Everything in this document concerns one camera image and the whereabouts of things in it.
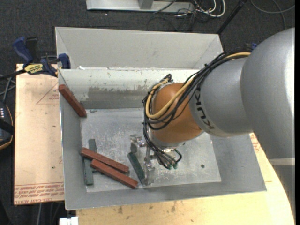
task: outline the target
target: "wooden block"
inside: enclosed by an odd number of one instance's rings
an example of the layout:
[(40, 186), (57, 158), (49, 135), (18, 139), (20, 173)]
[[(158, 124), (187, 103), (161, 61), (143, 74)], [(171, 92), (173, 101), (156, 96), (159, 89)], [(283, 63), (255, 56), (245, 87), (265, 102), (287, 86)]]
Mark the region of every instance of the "wooden block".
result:
[(96, 170), (104, 173), (106, 176), (123, 183), (124, 185), (130, 187), (130, 188), (136, 188), (138, 182), (120, 172), (117, 170), (113, 169), (110, 166), (105, 165), (104, 163), (99, 162), (96, 159), (93, 159), (90, 166), (92, 168), (95, 168)]
[(67, 102), (72, 106), (79, 117), (86, 117), (86, 111), (81, 103), (75, 98), (72, 91), (65, 85), (61, 84), (58, 86), (58, 91), (67, 100)]
[(81, 155), (83, 155), (84, 157), (89, 158), (89, 159), (96, 159), (96, 160), (118, 170), (121, 173), (127, 173), (129, 171), (129, 167), (127, 167), (126, 165), (124, 165), (122, 163), (118, 163), (108, 157), (105, 157), (99, 153), (93, 152), (87, 148), (82, 148)]

